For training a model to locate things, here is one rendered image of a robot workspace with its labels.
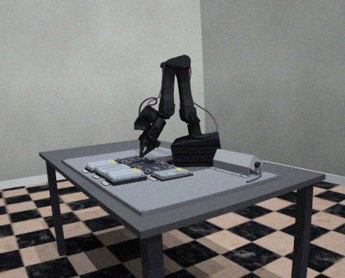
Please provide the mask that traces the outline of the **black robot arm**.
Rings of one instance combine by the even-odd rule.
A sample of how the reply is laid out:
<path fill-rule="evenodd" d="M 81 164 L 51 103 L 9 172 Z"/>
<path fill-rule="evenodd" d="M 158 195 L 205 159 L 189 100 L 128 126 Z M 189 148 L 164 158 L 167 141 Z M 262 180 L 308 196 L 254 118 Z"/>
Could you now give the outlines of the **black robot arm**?
<path fill-rule="evenodd" d="M 151 135 L 154 138 L 159 130 L 163 130 L 166 124 L 164 119 L 169 119 L 175 113 L 174 84 L 176 75 L 180 95 L 180 119 L 188 123 L 187 128 L 189 133 L 189 135 L 179 137 L 179 139 L 204 140 L 213 137 L 213 135 L 202 135 L 201 133 L 200 120 L 197 117 L 197 110 L 192 101 L 190 64 L 191 59 L 187 55 L 181 55 L 165 61 L 163 86 L 158 111 L 151 106 L 145 106 L 140 113 L 140 121 L 138 122 L 137 118 L 134 123 L 134 130 L 143 130 L 142 135 Z"/>

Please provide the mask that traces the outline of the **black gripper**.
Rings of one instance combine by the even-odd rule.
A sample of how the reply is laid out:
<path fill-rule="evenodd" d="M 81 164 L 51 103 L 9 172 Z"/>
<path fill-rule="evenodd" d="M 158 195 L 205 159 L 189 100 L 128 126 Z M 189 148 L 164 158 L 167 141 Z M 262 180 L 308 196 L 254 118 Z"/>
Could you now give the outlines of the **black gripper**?
<path fill-rule="evenodd" d="M 150 151 L 154 150 L 155 148 L 159 148 L 161 142 L 159 142 L 157 139 L 160 135 L 161 131 L 158 131 L 158 134 L 154 138 L 151 135 L 140 135 L 139 140 L 140 140 L 140 152 L 139 152 L 139 157 L 144 157 L 146 154 L 148 154 Z M 145 152 L 143 153 L 144 147 L 147 147 Z"/>

